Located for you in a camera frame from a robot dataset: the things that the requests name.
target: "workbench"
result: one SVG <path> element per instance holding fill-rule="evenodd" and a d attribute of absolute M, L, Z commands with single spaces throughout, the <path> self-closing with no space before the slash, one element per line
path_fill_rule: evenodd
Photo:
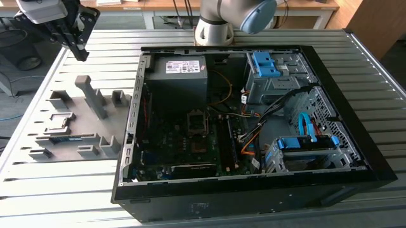
<path fill-rule="evenodd" d="M 194 16 L 201 15 L 201 0 L 190 0 Z M 173 0 L 142 0 L 141 2 L 123 1 L 121 5 L 97 6 L 95 0 L 83 1 L 87 7 L 94 7 L 102 11 L 102 17 L 107 16 L 143 16 L 146 29 L 155 29 L 154 16 L 177 16 Z M 177 0 L 180 14 L 188 16 L 185 0 Z M 326 4 L 314 0 L 289 0 L 289 16 L 316 16 L 318 17 L 314 29 L 324 29 L 329 23 L 330 17 L 340 9 L 334 0 Z M 15 0 L 2 0 L 0 17 L 13 17 L 18 12 Z M 286 6 L 278 5 L 276 16 L 285 16 Z"/>
<path fill-rule="evenodd" d="M 75 88 L 90 75 L 102 93 L 133 94 L 142 46 L 190 46 L 190 30 L 95 30 L 89 60 L 65 48 L 0 156 L 0 227 L 131 227 L 141 223 L 111 204 L 117 160 L 35 163 L 22 145 L 34 140 L 34 119 L 50 110 L 51 90 Z M 353 34 L 344 31 L 277 30 L 254 36 L 236 32 L 237 45 L 313 45 L 356 113 L 397 173 L 392 184 L 337 205 L 269 214 L 155 222 L 153 227 L 396 227 L 406 219 L 406 92 Z"/>

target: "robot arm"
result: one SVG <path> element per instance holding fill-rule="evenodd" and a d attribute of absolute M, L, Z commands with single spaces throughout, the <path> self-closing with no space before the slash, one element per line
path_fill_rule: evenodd
<path fill-rule="evenodd" d="M 79 0 L 17 0 L 21 11 L 15 19 L 51 42 L 71 49 L 86 61 L 85 46 L 94 30 L 99 10 L 81 5 Z M 277 10 L 276 0 L 202 0 L 201 20 L 196 32 L 198 45 L 229 45 L 233 26 L 256 34 L 265 29 Z"/>
<path fill-rule="evenodd" d="M 71 49 L 75 58 L 86 61 L 85 46 L 101 16 L 99 10 L 81 5 L 79 0 L 17 0 L 21 11 L 15 19 L 51 42 Z"/>
<path fill-rule="evenodd" d="M 198 45 L 229 45 L 233 27 L 256 34 L 273 20 L 276 0 L 202 0 L 201 20 L 196 31 Z"/>

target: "open computer case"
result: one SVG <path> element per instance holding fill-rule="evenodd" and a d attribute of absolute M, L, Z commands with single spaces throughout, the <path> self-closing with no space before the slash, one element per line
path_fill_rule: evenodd
<path fill-rule="evenodd" d="M 113 192 L 141 222 L 328 207 L 396 179 L 312 46 L 142 49 Z"/>

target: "aluminum table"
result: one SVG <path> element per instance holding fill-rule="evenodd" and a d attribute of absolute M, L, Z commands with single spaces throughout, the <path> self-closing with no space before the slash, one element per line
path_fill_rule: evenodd
<path fill-rule="evenodd" d="M 397 173 L 399 181 L 354 195 L 333 207 L 281 213 L 157 222 L 158 227 L 396 227 L 406 224 L 406 92 L 353 34 L 328 30 L 276 30 L 238 45 L 313 45 L 360 119 Z M 0 227 L 131 227 L 142 224 L 111 204 L 117 160 L 35 163 L 22 152 L 34 116 L 53 109 L 51 90 L 83 95 L 74 81 L 90 75 L 93 87 L 133 94 L 142 46 L 190 46 L 188 30 L 97 30 L 87 62 L 63 49 L 0 157 Z"/>

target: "blue cable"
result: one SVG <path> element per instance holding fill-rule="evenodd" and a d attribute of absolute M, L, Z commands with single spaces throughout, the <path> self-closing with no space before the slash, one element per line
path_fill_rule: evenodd
<path fill-rule="evenodd" d="M 23 115 L 25 115 L 25 114 L 18 115 L 18 116 L 15 116 L 15 117 L 10 117 L 10 118 L 0 119 L 0 121 L 17 119 L 17 118 L 22 117 Z"/>
<path fill-rule="evenodd" d="M 312 141 L 317 142 L 316 128 L 310 121 L 310 116 L 305 112 L 300 113 L 300 135 L 305 135 L 304 120 L 306 122 L 308 134 L 310 135 Z"/>

